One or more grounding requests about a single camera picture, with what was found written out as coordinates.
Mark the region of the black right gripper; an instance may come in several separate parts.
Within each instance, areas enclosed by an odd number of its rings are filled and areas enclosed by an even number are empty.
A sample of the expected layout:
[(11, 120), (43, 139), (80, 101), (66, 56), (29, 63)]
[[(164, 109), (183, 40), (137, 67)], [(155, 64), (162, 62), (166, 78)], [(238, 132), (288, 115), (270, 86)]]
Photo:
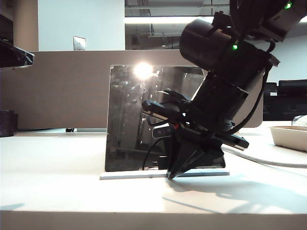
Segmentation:
[(224, 152), (220, 149), (207, 149), (205, 144), (219, 141), (228, 146), (244, 150), (249, 143), (235, 134), (218, 133), (207, 129), (188, 116), (190, 101), (171, 100), (156, 103), (151, 100), (142, 102), (143, 113), (160, 119), (148, 121), (155, 128), (154, 138), (174, 136), (179, 141), (170, 154), (167, 178), (173, 178), (195, 168), (225, 168)]

